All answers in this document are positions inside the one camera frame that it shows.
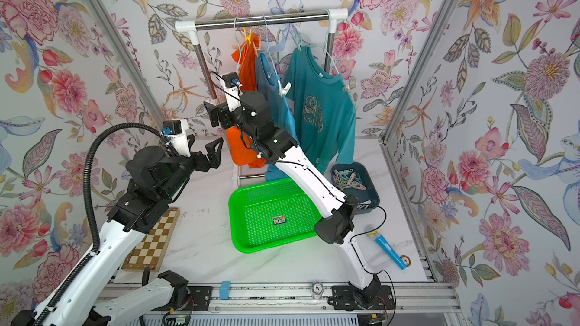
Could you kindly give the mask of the blue garment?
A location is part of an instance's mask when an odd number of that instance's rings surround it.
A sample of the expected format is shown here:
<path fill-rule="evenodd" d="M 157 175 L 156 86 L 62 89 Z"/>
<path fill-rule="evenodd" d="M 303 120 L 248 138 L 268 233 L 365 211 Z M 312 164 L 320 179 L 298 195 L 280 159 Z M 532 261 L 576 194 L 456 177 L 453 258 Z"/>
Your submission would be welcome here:
<path fill-rule="evenodd" d="M 267 55 L 259 53 L 255 61 L 256 88 L 270 104 L 273 123 L 286 130 L 299 143 L 295 128 L 295 118 L 290 110 L 286 96 L 279 94 L 279 76 L 269 64 Z"/>

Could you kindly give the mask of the beige yellow clothespin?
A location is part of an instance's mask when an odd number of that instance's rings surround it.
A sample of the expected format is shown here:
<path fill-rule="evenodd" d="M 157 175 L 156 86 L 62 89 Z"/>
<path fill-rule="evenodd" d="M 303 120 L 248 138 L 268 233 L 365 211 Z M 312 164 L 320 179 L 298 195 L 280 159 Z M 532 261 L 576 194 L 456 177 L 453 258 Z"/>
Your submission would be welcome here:
<path fill-rule="evenodd" d="M 260 56 L 260 53 L 261 53 L 261 40 L 258 39 L 257 42 L 253 41 L 252 42 L 252 45 L 253 45 L 253 48 L 255 50 L 256 57 L 259 57 Z"/>

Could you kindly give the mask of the teal embroidered t-shirt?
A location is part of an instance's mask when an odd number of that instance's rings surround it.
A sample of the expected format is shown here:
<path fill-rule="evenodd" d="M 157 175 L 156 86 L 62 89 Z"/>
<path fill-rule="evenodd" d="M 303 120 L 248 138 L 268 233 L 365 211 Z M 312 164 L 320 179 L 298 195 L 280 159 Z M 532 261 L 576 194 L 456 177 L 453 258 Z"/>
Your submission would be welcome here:
<path fill-rule="evenodd" d="M 308 47 L 292 53 L 285 81 L 292 85 L 295 130 L 305 155 L 325 173 L 332 161 L 353 161 L 356 110 L 339 75 L 325 72 Z"/>

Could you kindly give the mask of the light blue wire hanger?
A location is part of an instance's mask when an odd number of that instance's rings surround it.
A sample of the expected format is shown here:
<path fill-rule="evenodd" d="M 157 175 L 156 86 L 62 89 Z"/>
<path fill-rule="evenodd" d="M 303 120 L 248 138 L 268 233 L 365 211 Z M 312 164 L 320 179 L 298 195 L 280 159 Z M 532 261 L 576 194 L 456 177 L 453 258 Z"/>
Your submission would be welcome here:
<path fill-rule="evenodd" d="M 266 43 L 267 43 L 267 55 L 270 59 L 270 64 L 272 69 L 274 70 L 274 72 L 277 74 L 277 69 L 276 69 L 276 63 L 275 60 L 273 59 L 272 53 L 271 53 L 271 47 L 270 47 L 270 30 L 269 30 L 269 26 L 267 23 L 267 18 L 265 15 L 262 16 L 263 20 L 264 20 L 264 28 L 266 30 Z"/>

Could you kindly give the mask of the mint green clothespin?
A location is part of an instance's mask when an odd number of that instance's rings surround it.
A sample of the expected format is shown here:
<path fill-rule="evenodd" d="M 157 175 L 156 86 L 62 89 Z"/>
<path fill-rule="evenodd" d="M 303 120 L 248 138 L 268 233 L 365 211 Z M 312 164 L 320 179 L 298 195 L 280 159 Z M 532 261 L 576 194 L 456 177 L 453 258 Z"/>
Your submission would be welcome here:
<path fill-rule="evenodd" d="M 295 42 L 295 44 L 297 46 L 297 49 L 301 51 L 302 50 L 302 38 L 301 38 L 301 35 L 300 34 L 294 35 L 293 36 L 293 39 L 294 39 L 294 42 Z"/>

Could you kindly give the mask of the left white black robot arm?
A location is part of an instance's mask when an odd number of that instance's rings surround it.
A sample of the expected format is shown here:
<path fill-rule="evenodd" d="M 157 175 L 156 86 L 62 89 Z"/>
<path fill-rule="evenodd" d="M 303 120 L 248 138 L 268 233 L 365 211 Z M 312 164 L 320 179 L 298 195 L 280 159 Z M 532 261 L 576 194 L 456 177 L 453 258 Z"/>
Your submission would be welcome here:
<path fill-rule="evenodd" d="M 99 227 L 91 190 L 95 155 L 110 135 L 129 128 L 155 134 L 163 144 L 145 147 L 127 162 L 131 175 L 128 188 Z M 187 129 L 185 120 L 165 121 L 159 131 L 129 122 L 114 125 L 95 139 L 85 158 L 82 183 L 92 247 L 46 300 L 35 309 L 18 312 L 13 325 L 126 325 L 154 309 L 187 303 L 188 282 L 172 271 L 115 300 L 97 301 L 130 251 L 179 198 L 192 173 L 220 166 L 223 139 L 207 144 L 205 152 L 191 152 L 195 137 L 187 134 Z"/>

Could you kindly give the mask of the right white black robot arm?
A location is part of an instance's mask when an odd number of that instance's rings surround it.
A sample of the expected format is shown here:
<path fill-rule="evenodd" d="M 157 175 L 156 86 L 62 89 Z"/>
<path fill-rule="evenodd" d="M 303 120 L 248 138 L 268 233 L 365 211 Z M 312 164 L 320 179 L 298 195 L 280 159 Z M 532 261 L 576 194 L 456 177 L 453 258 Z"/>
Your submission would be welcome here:
<path fill-rule="evenodd" d="M 294 137 L 274 124 L 270 104 L 257 92 L 241 91 L 235 72 L 217 76 L 216 89 L 227 101 L 214 105 L 205 103 L 211 124 L 224 130 L 237 128 L 244 147 L 253 150 L 288 175 L 317 207 L 321 219 L 314 231 L 325 243 L 338 248 L 350 267 L 349 286 L 357 306 L 370 309 L 379 297 L 381 280 L 368 269 L 355 231 L 354 216 L 359 202 L 334 187 L 311 163 Z"/>

